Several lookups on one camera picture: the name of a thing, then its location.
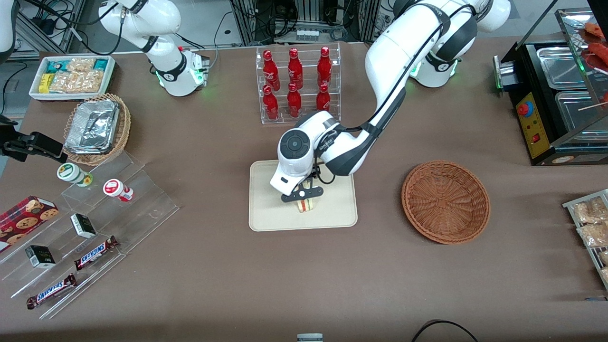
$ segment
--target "cookie box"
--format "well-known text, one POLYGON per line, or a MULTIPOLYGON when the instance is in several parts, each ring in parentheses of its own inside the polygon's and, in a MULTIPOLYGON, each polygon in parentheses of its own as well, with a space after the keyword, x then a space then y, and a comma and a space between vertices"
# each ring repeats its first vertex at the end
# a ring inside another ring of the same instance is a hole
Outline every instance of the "cookie box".
POLYGON ((57 214, 57 206, 42 198, 29 196, 19 202, 0 215, 0 253, 57 214))

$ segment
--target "red button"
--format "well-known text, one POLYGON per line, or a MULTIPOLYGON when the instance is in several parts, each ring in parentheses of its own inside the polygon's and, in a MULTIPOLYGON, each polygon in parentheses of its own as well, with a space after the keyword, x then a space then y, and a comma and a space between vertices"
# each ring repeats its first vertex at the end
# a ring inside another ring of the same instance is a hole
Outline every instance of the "red button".
POLYGON ((517 113, 521 116, 528 114, 529 111, 530 111, 530 107, 528 107, 528 105, 525 103, 522 105, 519 105, 519 107, 517 107, 517 113))

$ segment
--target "acrylic display stand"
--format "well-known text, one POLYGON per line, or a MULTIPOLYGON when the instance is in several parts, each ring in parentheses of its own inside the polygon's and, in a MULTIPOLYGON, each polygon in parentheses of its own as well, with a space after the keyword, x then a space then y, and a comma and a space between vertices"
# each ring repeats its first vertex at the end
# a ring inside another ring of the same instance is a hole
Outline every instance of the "acrylic display stand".
POLYGON ((152 233, 179 208, 146 174, 143 164, 127 152, 105 161, 91 173, 93 183, 85 188, 75 184, 54 200, 60 213, 54 220, 21 239, 2 253, 0 276, 2 286, 12 298, 23 303, 74 273, 78 286, 60 292, 31 310, 40 318, 51 318, 81 295, 97 279, 124 259, 146 236, 152 233), (122 180, 134 191, 133 199, 122 202, 106 196, 102 187, 111 178, 122 180), (70 216, 78 212, 89 217, 97 235, 85 239, 76 234, 70 216), (114 235, 120 245, 110 249, 92 264, 77 271, 74 261, 114 235), (50 269, 32 267, 26 256, 29 245, 50 249, 56 265, 50 269))
MULTIPOLYGON (((313 198, 311 211, 299 212, 296 202, 284 203, 281 193, 270 185, 278 161, 257 161, 249 169, 249 227, 254 231, 283 231, 351 227, 357 223, 357 202, 353 176, 336 177, 329 184, 313 181, 321 186, 323 195, 313 198)), ((331 172, 321 165, 321 177, 331 172)))
MULTIPOLYGON (((328 93, 331 97, 329 112, 340 121, 342 118, 342 102, 340 94, 342 92, 342 84, 340 78, 340 45, 339 44, 306 44, 295 46, 298 49, 298 55, 302 62, 304 73, 304 86, 299 90, 302 96, 302 114, 317 111, 317 94, 319 93, 319 85, 317 84, 317 64, 321 54, 321 47, 327 46, 330 49, 331 60, 331 83, 328 93)), ((262 124, 292 124, 298 121, 289 115, 289 107, 287 104, 287 94, 289 92, 289 74, 287 65, 289 64, 289 51, 279 49, 275 46, 258 47, 256 51, 256 74, 258 79, 258 96, 260 98, 260 113, 262 124), (264 110, 264 102, 262 98, 264 93, 262 87, 266 84, 264 78, 264 58, 262 52, 270 50, 272 59, 278 67, 278 79, 281 81, 281 88, 274 92, 274 96, 278 101, 278 120, 271 121, 264 110)))

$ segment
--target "red bottle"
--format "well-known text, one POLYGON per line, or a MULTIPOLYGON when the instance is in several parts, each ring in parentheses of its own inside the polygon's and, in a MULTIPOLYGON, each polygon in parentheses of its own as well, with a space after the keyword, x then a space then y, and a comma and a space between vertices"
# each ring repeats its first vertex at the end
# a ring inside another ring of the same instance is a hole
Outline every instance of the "red bottle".
POLYGON ((302 62, 298 57, 298 49, 289 49, 289 64, 287 65, 289 71, 289 82, 295 83, 298 89, 302 89, 304 86, 304 75, 302 71, 302 62))
POLYGON ((272 60, 272 53, 269 50, 265 50, 262 56, 264 56, 264 78, 266 79, 266 84, 269 84, 274 91, 278 91, 281 89, 281 82, 278 80, 278 68, 274 60, 272 60))
POLYGON ((331 84, 330 49, 326 46, 321 47, 321 58, 319 58, 319 64, 317 64, 317 83, 319 86, 323 83, 331 84))
POLYGON ((289 103, 289 115, 296 119, 300 117, 302 115, 302 97, 298 92, 298 87, 293 82, 289 84, 287 102, 289 103))
POLYGON ((269 85, 264 85, 264 87, 262 87, 262 91, 264 92, 262 102, 264 102, 264 109, 266 110, 266 115, 268 115, 268 119, 270 121, 276 121, 278 119, 277 98, 272 93, 272 89, 269 85))
POLYGON ((330 111, 331 97, 327 93, 327 83, 323 83, 319 87, 319 93, 317 94, 317 110, 330 111))

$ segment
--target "wicker basket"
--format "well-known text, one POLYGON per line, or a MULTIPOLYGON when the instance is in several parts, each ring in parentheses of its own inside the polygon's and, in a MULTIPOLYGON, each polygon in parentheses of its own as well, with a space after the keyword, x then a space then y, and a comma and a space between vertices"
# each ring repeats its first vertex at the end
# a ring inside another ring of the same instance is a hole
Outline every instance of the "wicker basket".
POLYGON ((447 245, 479 236, 490 216, 481 181, 464 167, 442 160, 420 164, 408 174, 401 204, 414 228, 447 245))
MULTIPOLYGON (((126 107, 123 100, 113 94, 103 94, 90 99, 86 99, 84 102, 101 101, 101 100, 112 100, 120 105, 119 121, 116 124, 116 133, 114 134, 113 148, 109 153, 104 155, 77 155, 75 153, 68 152, 65 148, 63 151, 67 154, 67 157, 76 163, 86 164, 90 166, 97 166, 102 161, 109 159, 110 157, 117 156, 125 148, 126 141, 129 139, 129 130, 131 129, 131 114, 129 108, 126 107)), ((67 134, 70 132, 72 126, 72 120, 74 119, 74 113, 76 108, 72 111, 70 118, 67 120, 66 128, 63 130, 63 139, 67 139, 67 134)))

